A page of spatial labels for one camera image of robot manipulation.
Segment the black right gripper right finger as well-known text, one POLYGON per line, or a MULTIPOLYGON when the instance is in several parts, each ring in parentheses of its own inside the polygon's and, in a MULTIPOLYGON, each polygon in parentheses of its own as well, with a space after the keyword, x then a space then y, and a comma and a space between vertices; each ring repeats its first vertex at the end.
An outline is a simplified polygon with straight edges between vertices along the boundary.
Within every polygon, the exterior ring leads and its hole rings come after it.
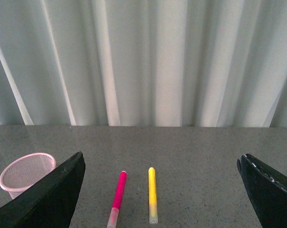
POLYGON ((264 228, 287 228, 287 176, 244 154, 237 160, 248 198, 264 228))

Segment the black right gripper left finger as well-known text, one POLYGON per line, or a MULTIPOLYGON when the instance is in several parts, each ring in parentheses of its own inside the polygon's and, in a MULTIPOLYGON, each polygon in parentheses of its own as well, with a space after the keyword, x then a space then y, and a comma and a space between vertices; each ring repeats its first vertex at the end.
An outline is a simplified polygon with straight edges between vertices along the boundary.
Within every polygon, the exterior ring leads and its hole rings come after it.
POLYGON ((68 228, 85 174, 77 152, 0 208, 0 228, 68 228))

